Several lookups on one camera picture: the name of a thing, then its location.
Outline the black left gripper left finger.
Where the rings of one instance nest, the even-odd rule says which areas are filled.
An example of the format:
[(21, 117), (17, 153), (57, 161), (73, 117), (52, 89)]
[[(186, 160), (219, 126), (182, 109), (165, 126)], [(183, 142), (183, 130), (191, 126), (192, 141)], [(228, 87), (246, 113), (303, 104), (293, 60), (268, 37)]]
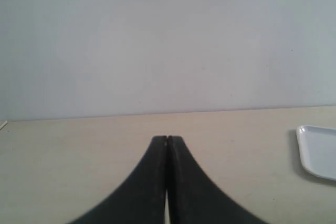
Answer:
[(131, 174), (72, 223), (164, 223), (167, 137), (155, 136)]

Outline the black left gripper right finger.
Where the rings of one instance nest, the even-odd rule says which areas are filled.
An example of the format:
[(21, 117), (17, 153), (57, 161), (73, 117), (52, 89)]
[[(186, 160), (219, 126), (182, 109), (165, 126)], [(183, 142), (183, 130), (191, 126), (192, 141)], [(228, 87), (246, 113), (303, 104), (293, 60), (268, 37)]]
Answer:
[(180, 136), (167, 138), (167, 158), (170, 223), (264, 223), (205, 174)]

